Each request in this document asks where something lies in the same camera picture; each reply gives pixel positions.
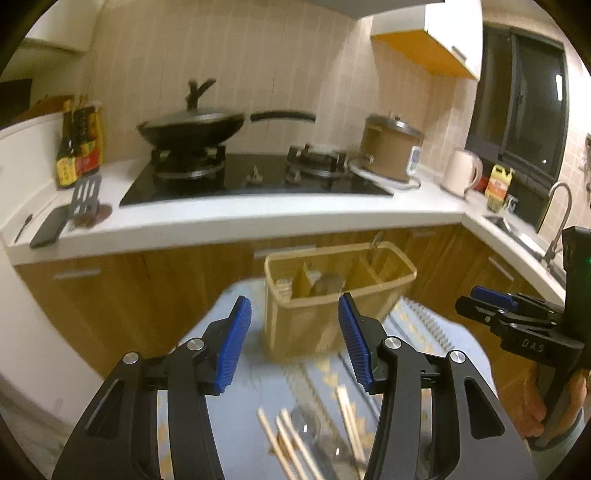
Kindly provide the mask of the person's right hand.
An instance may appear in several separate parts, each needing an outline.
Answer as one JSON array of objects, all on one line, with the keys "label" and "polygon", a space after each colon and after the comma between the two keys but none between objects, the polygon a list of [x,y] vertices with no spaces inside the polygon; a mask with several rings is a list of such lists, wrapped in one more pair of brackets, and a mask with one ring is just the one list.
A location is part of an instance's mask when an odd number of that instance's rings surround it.
[{"label": "person's right hand", "polygon": [[[588,376],[589,371],[581,369],[571,377],[568,384],[568,406],[556,426],[551,430],[550,439],[564,434],[574,425],[587,396]],[[514,418],[514,425],[522,439],[540,437],[545,430],[544,420],[547,415],[547,407],[538,390],[538,377],[539,367],[534,364],[525,377],[523,400]]]}]

